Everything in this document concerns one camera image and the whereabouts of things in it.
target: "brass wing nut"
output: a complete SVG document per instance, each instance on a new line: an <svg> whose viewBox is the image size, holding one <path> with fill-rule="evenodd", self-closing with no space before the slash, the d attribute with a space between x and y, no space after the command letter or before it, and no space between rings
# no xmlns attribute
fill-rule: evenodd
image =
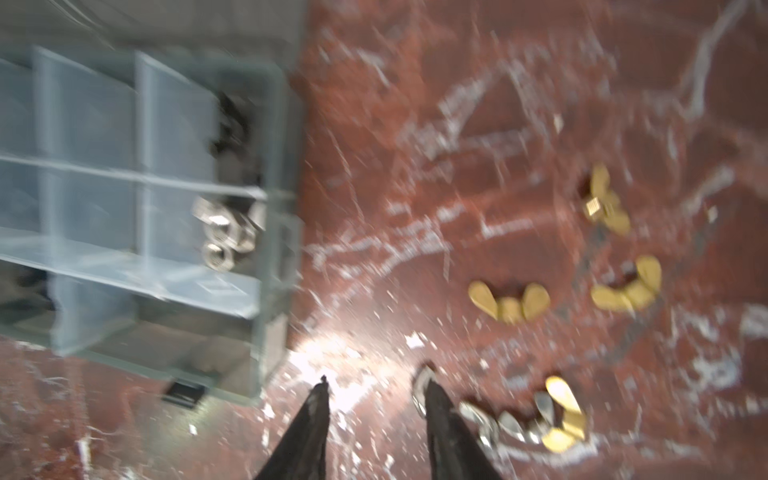
<svg viewBox="0 0 768 480"><path fill-rule="evenodd" d="M629 214L610 185L608 168L603 164L595 165L589 183L590 196L584 199L584 215L592 223L601 222L610 231L627 235L632 228Z"/></svg>
<svg viewBox="0 0 768 480"><path fill-rule="evenodd" d="M614 289L606 285L592 287L594 305L611 312L636 312L656 301L661 292L661 264L656 257L643 255L634 261L637 279L624 288Z"/></svg>
<svg viewBox="0 0 768 480"><path fill-rule="evenodd" d="M563 419L560 427L554 427L541 438L541 443L555 453L565 452L587 438L587 416L582 411L571 387L558 376L547 379L547 392L552 399L563 407Z"/></svg>
<svg viewBox="0 0 768 480"><path fill-rule="evenodd" d="M500 322L510 324L524 319L533 320L544 313L551 303L547 289L538 283L530 283L525 287L522 301L509 296L496 300L488 285L480 281L469 284L468 294L480 310Z"/></svg>

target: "plastic organizer box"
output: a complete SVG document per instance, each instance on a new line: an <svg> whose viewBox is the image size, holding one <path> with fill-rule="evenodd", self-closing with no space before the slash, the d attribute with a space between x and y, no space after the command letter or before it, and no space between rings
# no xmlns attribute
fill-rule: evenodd
<svg viewBox="0 0 768 480"><path fill-rule="evenodd" d="M223 178L210 152L220 92L252 107L258 185ZM0 313L0 333L228 399L257 396L284 352L301 255L302 107L282 70L27 48L0 52L0 106L0 260L49 272L55 304ZM231 271L202 261L200 196L266 202L257 248Z"/></svg>

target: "scratched surface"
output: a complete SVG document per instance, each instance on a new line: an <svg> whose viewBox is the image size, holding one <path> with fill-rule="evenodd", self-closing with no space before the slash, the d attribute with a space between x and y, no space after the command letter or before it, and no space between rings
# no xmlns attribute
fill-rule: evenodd
<svg viewBox="0 0 768 480"><path fill-rule="evenodd" d="M768 12L748 0L314 1L303 281L258 407L158 402L158 382L2 340L3 478L252 477L311 385L333 386L329 478L427 478L409 398L527 412L559 372L588 411L563 455L502 436L505 478L768 478ZM585 223L605 162L634 221ZM596 310L653 254L660 299ZM505 326L466 296L539 282Z"/></svg>

